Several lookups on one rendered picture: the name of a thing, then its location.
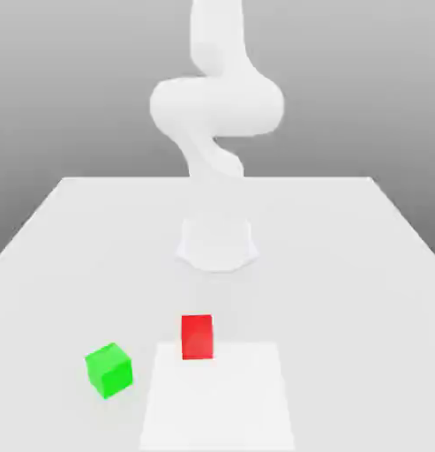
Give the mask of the small red cube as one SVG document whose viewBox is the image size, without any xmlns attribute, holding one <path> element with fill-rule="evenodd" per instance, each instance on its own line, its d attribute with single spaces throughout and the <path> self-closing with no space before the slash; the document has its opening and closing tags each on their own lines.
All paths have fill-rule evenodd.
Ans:
<svg viewBox="0 0 435 452">
<path fill-rule="evenodd" d="M 181 319 L 183 360 L 214 357 L 213 318 L 210 314 L 183 315 Z"/>
</svg>

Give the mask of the small green cube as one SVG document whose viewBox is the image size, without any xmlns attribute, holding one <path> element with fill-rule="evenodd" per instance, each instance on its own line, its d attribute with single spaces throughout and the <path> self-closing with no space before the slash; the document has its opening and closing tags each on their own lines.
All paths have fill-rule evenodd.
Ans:
<svg viewBox="0 0 435 452">
<path fill-rule="evenodd" d="M 116 343 L 89 353 L 85 363 L 88 379 L 103 399 L 133 383 L 131 358 Z"/>
</svg>

